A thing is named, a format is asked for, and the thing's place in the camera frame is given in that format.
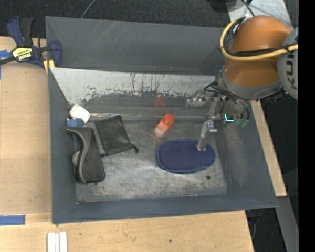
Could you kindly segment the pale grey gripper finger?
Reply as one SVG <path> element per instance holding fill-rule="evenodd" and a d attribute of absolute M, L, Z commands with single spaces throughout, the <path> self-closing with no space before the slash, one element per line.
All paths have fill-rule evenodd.
<path fill-rule="evenodd" d="M 197 150 L 204 151 L 206 147 L 206 138 L 209 134 L 217 133 L 216 122 L 213 120 L 205 121 L 200 132 L 200 138 L 197 143 Z"/>

